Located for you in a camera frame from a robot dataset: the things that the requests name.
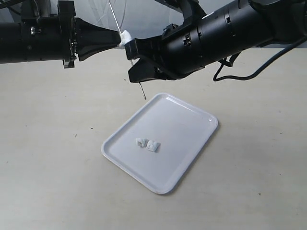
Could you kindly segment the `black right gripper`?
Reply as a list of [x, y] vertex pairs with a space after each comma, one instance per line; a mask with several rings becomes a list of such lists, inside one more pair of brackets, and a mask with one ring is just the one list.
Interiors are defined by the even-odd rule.
[[[180, 80], [230, 56], [230, 24], [196, 23], [162, 42], [162, 36], [134, 38], [124, 47], [128, 60], [139, 60], [128, 70], [131, 83]], [[164, 65], [165, 71], [158, 72]]]

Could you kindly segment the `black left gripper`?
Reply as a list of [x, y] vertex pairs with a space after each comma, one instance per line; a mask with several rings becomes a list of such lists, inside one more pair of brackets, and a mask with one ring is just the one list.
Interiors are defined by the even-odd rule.
[[60, 32], [60, 58], [65, 69], [74, 68], [78, 55], [79, 61], [113, 49], [120, 44], [117, 31], [90, 24], [76, 18], [74, 1], [59, 0], [57, 3]]

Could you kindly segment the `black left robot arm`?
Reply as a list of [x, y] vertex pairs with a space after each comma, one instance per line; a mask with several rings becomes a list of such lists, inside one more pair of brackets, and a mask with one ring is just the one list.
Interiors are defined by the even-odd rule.
[[119, 32], [98, 27], [76, 16], [72, 0], [59, 0], [52, 14], [48, 0], [1, 1], [1, 9], [20, 5], [18, 23], [0, 24], [0, 62], [21, 63], [62, 60], [66, 69], [76, 59], [118, 47]]

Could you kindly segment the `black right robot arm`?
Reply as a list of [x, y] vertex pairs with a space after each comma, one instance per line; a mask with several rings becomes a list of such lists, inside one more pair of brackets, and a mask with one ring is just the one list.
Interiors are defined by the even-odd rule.
[[244, 77], [250, 80], [307, 39], [304, 0], [235, 0], [210, 14], [196, 0], [161, 4], [182, 13], [184, 22], [170, 24], [159, 36], [125, 44], [127, 59], [136, 60], [128, 71], [132, 83], [180, 80], [214, 62], [231, 67], [246, 49], [284, 44], [285, 49]]

